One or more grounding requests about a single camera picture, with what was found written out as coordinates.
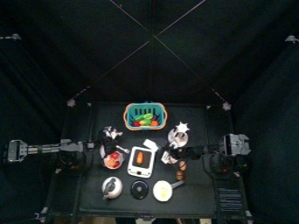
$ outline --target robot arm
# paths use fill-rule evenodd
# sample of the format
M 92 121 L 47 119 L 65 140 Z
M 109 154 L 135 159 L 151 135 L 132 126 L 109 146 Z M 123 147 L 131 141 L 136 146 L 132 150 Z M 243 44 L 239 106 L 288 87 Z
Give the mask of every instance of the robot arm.
M 45 145 L 28 145 L 23 140 L 12 140 L 7 147 L 4 162 L 23 162 L 31 154 L 55 153 L 59 151 L 83 152 L 83 142 L 73 143 L 69 139 L 61 139 L 60 143 Z

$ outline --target spoon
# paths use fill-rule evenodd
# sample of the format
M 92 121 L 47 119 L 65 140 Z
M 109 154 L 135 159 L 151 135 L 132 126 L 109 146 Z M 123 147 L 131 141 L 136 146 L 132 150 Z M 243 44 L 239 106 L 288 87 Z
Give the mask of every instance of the spoon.
M 119 145 L 116 146 L 124 153 L 129 153 L 129 150 L 128 149 L 124 149 L 124 148 L 121 148 Z

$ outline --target handle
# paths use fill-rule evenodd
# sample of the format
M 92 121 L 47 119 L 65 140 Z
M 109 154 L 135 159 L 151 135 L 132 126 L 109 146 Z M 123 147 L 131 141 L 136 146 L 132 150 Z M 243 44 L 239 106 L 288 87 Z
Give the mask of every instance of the handle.
M 103 198 L 103 200 L 108 197 L 108 193 L 115 190 L 115 188 L 116 188 L 115 182 L 116 182 L 115 178 L 112 178 L 108 181 L 107 186 L 105 186 L 105 190 L 104 190 L 104 198 Z
M 176 186 L 180 186 L 183 183 L 184 183 L 184 180 L 180 180 L 180 181 L 177 181 L 176 183 L 171 184 L 172 189 L 173 189 Z

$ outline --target tomato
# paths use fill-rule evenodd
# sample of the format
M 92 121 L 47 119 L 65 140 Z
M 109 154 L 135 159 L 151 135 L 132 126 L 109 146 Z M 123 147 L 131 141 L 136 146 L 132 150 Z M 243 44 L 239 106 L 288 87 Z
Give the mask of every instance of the tomato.
M 133 126 L 135 127 L 139 127 L 140 126 L 140 123 L 139 122 L 133 122 Z
M 113 159 L 117 159 L 119 158 L 119 154 L 116 152 L 113 152 L 113 153 L 109 154 L 109 157 L 113 158 Z
M 119 161 L 115 162 L 113 168 L 117 168 L 120 165 Z

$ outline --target lid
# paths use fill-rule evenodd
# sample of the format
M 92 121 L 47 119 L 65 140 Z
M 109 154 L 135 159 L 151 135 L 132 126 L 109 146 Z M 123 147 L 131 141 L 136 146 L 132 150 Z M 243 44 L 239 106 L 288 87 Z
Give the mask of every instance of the lid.
M 131 185 L 131 195 L 135 199 L 141 200 L 147 194 L 148 194 L 148 184 L 139 179 Z

